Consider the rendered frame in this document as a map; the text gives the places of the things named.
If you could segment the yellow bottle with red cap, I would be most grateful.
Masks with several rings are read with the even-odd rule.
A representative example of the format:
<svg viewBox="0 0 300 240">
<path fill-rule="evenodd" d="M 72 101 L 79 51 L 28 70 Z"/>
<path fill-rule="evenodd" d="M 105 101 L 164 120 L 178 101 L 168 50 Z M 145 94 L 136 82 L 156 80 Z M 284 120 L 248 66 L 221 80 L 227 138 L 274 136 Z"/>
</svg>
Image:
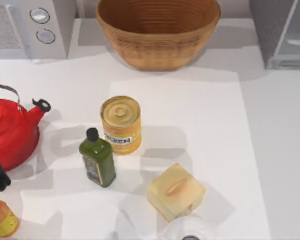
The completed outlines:
<svg viewBox="0 0 300 240">
<path fill-rule="evenodd" d="M 19 220 L 10 207 L 0 200 L 0 237 L 11 237 L 19 228 Z"/>
</svg>

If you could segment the pale microwave oven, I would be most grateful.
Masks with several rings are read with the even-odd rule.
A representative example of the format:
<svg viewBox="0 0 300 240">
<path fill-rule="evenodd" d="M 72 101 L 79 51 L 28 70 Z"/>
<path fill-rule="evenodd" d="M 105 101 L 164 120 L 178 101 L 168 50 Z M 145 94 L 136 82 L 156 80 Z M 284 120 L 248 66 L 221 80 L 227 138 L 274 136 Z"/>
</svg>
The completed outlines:
<svg viewBox="0 0 300 240">
<path fill-rule="evenodd" d="M 49 12 L 46 24 L 35 23 L 30 10 Z M 59 60 L 69 54 L 76 19 L 76 0 L 0 0 L 0 59 Z M 48 29 L 56 40 L 43 44 L 37 31 Z"/>
</svg>

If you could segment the green bottle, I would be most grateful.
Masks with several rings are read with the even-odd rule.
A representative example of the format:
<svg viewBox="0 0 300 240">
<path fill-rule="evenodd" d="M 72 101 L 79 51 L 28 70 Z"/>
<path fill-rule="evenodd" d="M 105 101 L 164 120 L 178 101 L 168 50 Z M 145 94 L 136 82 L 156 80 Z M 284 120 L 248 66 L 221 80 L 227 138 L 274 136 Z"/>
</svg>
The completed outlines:
<svg viewBox="0 0 300 240">
<path fill-rule="evenodd" d="M 99 136 L 99 131 L 91 127 L 79 146 L 87 177 L 102 188 L 108 188 L 116 178 L 113 149 L 109 142 Z"/>
</svg>

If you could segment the woven wooden basket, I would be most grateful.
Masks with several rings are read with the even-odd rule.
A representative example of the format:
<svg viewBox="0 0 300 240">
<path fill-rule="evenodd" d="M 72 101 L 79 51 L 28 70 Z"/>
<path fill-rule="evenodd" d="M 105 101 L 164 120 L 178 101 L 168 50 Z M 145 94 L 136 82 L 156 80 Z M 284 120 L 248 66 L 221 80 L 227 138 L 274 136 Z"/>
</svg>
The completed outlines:
<svg viewBox="0 0 300 240">
<path fill-rule="evenodd" d="M 217 0 L 100 0 L 96 19 L 130 66 L 172 71 L 188 65 L 221 18 Z"/>
</svg>

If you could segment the microwave knob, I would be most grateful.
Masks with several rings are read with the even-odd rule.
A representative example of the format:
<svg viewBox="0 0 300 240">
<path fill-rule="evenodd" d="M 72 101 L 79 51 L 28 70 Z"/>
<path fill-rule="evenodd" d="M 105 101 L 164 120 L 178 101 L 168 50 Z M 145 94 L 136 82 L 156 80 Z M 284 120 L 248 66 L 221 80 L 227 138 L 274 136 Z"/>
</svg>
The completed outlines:
<svg viewBox="0 0 300 240">
<path fill-rule="evenodd" d="M 36 38 L 39 42 L 50 45 L 56 41 L 56 35 L 49 29 L 42 29 L 36 32 Z"/>
<path fill-rule="evenodd" d="M 47 24 L 50 21 L 50 14 L 44 8 L 32 9 L 29 12 L 30 18 L 37 24 Z"/>
</svg>

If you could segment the red kettle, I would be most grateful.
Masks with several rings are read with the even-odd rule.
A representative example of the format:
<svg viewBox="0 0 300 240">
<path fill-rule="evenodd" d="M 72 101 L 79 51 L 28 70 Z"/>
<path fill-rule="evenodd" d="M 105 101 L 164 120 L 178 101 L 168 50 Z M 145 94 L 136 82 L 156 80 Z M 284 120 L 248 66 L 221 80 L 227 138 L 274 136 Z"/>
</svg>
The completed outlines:
<svg viewBox="0 0 300 240">
<path fill-rule="evenodd" d="M 8 172 L 26 162 L 40 139 L 39 123 L 52 107 L 44 99 L 32 101 L 26 110 L 17 102 L 0 99 L 0 164 Z"/>
</svg>

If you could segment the yellow can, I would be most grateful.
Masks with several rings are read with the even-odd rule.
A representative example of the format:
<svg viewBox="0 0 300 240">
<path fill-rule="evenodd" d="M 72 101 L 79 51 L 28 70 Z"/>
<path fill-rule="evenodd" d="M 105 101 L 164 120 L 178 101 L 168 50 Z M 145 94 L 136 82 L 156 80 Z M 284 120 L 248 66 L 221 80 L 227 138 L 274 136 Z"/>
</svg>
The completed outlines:
<svg viewBox="0 0 300 240">
<path fill-rule="evenodd" d="M 116 155 L 134 153 L 142 143 L 141 107 L 129 96 L 114 96 L 100 110 L 105 139 Z"/>
</svg>

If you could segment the pale yellow tissue box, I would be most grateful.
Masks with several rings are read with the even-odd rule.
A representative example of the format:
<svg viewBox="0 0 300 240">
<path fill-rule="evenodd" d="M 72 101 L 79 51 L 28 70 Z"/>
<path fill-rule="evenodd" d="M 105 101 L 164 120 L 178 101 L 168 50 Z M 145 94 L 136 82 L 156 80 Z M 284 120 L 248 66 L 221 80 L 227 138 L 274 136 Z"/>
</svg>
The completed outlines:
<svg viewBox="0 0 300 240">
<path fill-rule="evenodd" d="M 168 222 L 190 215 L 205 193 L 206 188 L 179 163 L 156 177 L 146 190 L 149 203 Z"/>
</svg>

